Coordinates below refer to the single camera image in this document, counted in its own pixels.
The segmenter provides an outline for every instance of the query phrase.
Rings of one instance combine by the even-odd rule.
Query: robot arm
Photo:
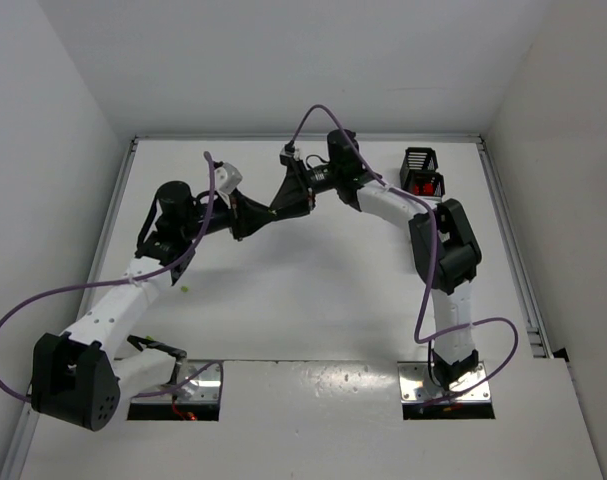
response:
[[[355,134],[348,132],[358,148]],[[328,164],[308,168],[290,144],[280,154],[286,175],[274,200],[262,205],[237,186],[242,177],[230,164],[216,164],[216,197],[206,233],[229,229],[236,240],[274,221],[308,215],[316,195],[335,190],[352,208],[376,215],[407,232],[417,272],[426,281],[430,258],[429,217],[415,205],[381,186],[365,171],[339,131],[328,134]],[[182,258],[190,249],[205,216],[207,192],[192,197],[184,182],[161,186],[138,237],[135,258],[124,277],[138,277]],[[432,285],[436,329],[470,323],[470,281],[481,253],[465,212],[456,200],[427,200],[437,218],[437,269]],[[161,214],[156,219],[157,204]],[[90,430],[100,430],[119,402],[144,389],[175,384],[186,353],[129,335],[145,310],[171,288],[187,269],[193,254],[161,275],[131,281],[110,290],[90,312],[61,335],[44,335],[34,348],[32,406],[36,411]],[[115,360],[124,340],[140,353]],[[446,389],[476,368],[478,353],[469,329],[440,336],[434,346],[434,374]]]

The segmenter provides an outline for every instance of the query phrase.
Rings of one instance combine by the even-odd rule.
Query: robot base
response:
[[[404,420],[463,420],[493,419],[492,394],[488,383],[482,383],[471,392],[450,401],[424,407],[425,402],[443,396],[446,391],[430,380],[427,363],[399,363],[399,384]],[[479,363],[450,384],[452,392],[471,387],[485,378],[485,365]]]

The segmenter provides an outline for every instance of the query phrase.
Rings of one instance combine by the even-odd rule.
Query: white wall panel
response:
[[[556,2],[489,146],[607,476],[607,0]]]
[[[359,131],[484,131],[550,3],[40,2],[127,135],[285,132],[316,102]]]
[[[87,276],[122,148],[32,0],[0,1],[0,317]],[[32,346],[75,318],[45,300],[0,335],[0,373],[25,391]],[[0,391],[0,467],[21,405]]]

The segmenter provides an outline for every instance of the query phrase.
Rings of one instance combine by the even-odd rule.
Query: white table surface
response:
[[[282,143],[141,141],[100,277],[122,272],[158,186],[207,188],[202,150],[235,164],[241,190],[269,203],[284,175]],[[326,154],[323,141],[299,144]],[[396,180],[410,144],[361,150]],[[328,192],[309,217],[241,243],[206,237],[180,282],[189,291],[165,295],[136,328],[192,358],[313,362],[226,362],[219,422],[113,422],[90,433],[41,418],[21,478],[600,478],[565,365],[532,358],[477,146],[415,145],[435,148],[483,251],[474,318],[506,316],[521,334],[491,382],[495,420],[403,421],[395,365],[426,356],[411,341],[422,283],[403,234]],[[431,319],[430,310],[425,333]],[[474,337],[490,370],[512,341],[501,326]]]

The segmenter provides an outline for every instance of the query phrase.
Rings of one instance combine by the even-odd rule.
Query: black joint bracket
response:
[[[448,199],[434,210],[438,228],[436,271],[431,288],[448,295],[464,281],[476,276],[481,249],[461,203]],[[412,250],[417,272],[424,282],[430,262],[431,228],[427,213],[417,214],[409,222]]]

